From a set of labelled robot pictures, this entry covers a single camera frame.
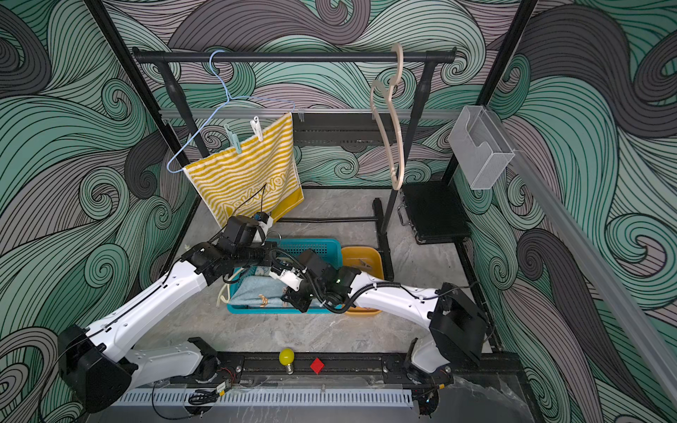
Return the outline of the cream plastic hanger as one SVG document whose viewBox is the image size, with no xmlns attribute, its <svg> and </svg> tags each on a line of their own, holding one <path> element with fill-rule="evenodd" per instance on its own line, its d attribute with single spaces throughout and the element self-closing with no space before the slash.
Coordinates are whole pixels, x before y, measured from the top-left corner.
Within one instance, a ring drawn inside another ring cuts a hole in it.
<svg viewBox="0 0 677 423">
<path fill-rule="evenodd" d="M 248 271 L 250 269 L 249 266 L 241 267 L 235 270 L 227 280 L 224 280 L 224 286 L 220 289 L 220 292 L 217 296 L 217 301 L 216 301 L 216 307 L 218 308 L 220 305 L 224 304 L 227 305 L 230 303 L 232 295 L 231 295 L 231 286 L 238 282 L 241 274 L 243 272 Z"/>
</svg>

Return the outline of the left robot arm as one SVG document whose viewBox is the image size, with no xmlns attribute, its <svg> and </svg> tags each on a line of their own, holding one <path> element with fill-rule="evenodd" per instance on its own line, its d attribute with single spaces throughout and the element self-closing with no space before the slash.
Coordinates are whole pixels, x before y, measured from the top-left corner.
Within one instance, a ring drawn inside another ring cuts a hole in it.
<svg viewBox="0 0 677 423">
<path fill-rule="evenodd" d="M 175 376 L 211 382 L 218 355 L 202 338 L 174 347 L 141 351 L 137 342 L 172 310 L 237 269 L 260 263 L 269 246 L 273 218 L 233 216 L 206 243 L 195 245 L 170 271 L 125 305 L 86 328 L 76 324 L 58 336 L 58 373 L 85 412 L 113 405 L 127 391 Z"/>
</svg>

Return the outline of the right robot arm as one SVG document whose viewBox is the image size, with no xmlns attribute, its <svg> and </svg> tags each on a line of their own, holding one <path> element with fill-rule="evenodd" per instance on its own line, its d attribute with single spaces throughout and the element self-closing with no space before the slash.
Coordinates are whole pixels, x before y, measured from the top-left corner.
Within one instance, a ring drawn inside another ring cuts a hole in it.
<svg viewBox="0 0 677 423">
<path fill-rule="evenodd" d="M 269 257 L 271 276 L 287 286 L 282 301 L 301 313 L 313 304 L 334 315 L 369 308 L 417 324 L 429 335 L 414 343 L 410 363 L 429 375 L 447 365 L 481 364 L 489 323 L 462 288 L 451 283 L 419 288 L 381 280 L 354 266 L 335 268 L 313 250 L 294 257 L 274 249 Z"/>
</svg>

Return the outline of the light blue towel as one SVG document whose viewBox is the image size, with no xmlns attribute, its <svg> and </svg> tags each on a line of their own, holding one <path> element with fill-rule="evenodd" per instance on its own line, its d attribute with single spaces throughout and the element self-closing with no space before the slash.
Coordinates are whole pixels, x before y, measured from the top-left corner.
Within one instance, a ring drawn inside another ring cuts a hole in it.
<svg viewBox="0 0 677 423">
<path fill-rule="evenodd" d="M 230 305 L 248 308 L 260 308 L 259 296 L 265 296 L 269 303 L 265 308 L 285 308 L 287 303 L 282 300 L 287 286 L 278 280 L 264 276 L 246 277 L 236 292 L 232 295 Z"/>
</svg>

